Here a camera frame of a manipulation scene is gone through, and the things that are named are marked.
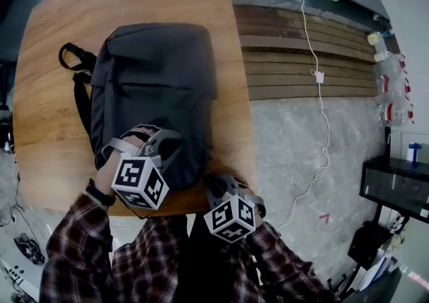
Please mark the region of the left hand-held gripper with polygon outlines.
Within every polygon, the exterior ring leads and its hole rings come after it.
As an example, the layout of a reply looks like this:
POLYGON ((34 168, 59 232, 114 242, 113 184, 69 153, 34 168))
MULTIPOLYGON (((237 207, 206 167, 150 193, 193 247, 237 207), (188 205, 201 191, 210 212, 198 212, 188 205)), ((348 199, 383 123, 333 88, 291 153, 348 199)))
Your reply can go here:
POLYGON ((133 128, 103 148, 108 160, 119 154, 112 189, 129 208, 157 210, 170 190, 163 174, 180 153, 182 136, 169 129, 133 128))

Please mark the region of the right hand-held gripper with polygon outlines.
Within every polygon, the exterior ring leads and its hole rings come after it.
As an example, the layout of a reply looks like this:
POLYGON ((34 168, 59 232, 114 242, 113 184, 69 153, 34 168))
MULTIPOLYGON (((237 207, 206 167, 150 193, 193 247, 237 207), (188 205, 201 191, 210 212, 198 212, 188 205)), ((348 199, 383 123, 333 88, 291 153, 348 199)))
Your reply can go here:
POLYGON ((203 183, 210 207, 204 220, 212 235, 234 243, 256 230, 256 216, 266 215, 265 203, 247 192, 244 181, 228 174, 208 174, 203 183))

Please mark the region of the person's left hand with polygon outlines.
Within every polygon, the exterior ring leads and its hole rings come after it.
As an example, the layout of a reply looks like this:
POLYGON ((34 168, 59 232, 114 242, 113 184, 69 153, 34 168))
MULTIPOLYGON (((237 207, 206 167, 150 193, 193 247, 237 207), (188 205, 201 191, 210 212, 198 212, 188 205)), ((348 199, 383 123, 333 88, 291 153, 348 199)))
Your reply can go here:
MULTIPOLYGON (((147 127, 137 127, 134 128, 133 131, 142 132, 148 136, 152 136, 157 130, 150 129, 147 127)), ((124 137, 122 140, 131 145, 134 145, 135 147, 141 147, 143 145, 143 140, 141 140, 136 135, 124 137)), ((109 196, 115 195, 115 192, 112 189, 111 185, 113 182, 113 178, 115 177, 115 172, 117 170, 117 166, 119 164, 120 159, 121 152, 117 149, 114 149, 105 165, 97 172, 97 175, 94 179, 95 187, 103 194, 109 196)))

